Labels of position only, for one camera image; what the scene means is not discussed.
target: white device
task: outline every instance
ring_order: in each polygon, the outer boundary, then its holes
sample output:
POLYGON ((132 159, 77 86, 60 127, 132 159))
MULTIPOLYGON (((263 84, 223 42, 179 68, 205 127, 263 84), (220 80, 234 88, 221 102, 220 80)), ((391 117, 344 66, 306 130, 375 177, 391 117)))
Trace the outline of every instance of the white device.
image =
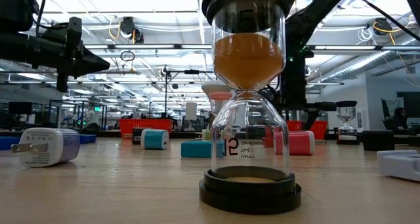
POLYGON ((420 154, 416 150, 379 151, 377 157, 380 173, 420 181, 420 154))

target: orange sand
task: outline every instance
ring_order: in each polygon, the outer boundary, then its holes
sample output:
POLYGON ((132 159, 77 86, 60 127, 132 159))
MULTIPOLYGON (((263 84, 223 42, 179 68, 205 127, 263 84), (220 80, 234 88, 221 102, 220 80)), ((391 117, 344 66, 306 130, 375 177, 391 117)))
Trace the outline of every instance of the orange sand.
POLYGON ((215 43, 215 73, 236 89, 261 89, 282 70, 282 50, 265 36, 234 34, 215 43))

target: black box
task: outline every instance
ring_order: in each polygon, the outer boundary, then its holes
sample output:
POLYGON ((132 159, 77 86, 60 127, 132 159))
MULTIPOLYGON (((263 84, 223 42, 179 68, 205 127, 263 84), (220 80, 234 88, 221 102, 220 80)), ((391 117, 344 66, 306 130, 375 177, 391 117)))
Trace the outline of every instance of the black box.
POLYGON ((395 150, 394 133, 391 130, 363 131, 362 141, 365 151, 395 150))

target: person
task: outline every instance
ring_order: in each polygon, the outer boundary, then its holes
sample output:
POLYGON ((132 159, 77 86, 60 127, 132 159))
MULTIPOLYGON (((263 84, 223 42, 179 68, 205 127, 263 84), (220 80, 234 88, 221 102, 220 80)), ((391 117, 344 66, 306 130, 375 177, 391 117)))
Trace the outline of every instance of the person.
POLYGON ((394 132, 398 132, 402 129, 407 129, 407 117, 404 108, 396 108, 394 115, 387 120, 387 129, 391 129, 394 132))

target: teal block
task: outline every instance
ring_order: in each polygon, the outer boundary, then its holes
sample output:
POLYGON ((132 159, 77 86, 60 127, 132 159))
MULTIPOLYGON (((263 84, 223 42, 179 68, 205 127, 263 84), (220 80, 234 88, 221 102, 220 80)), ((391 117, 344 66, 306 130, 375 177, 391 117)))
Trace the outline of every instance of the teal block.
MULTIPOLYGON (((222 158, 223 142, 217 143, 217 157, 222 158)), ((181 143, 183 158, 211 158, 211 141, 186 141, 181 143)))

